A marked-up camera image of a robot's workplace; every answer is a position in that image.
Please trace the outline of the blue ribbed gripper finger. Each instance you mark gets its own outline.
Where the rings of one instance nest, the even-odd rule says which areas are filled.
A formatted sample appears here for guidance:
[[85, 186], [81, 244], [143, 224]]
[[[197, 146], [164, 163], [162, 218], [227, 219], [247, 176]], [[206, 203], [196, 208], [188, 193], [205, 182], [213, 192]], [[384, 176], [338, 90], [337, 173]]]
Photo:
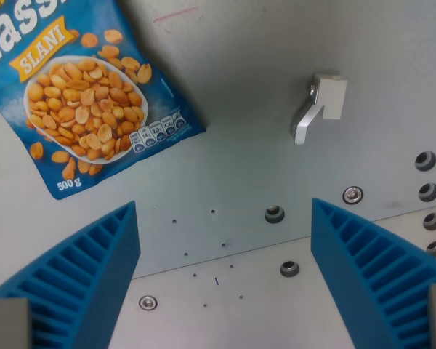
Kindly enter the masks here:
[[8, 278], [0, 300], [29, 302], [32, 348], [108, 348], [139, 257], [131, 201]]
[[319, 198], [311, 252], [356, 348], [430, 348], [435, 257]]

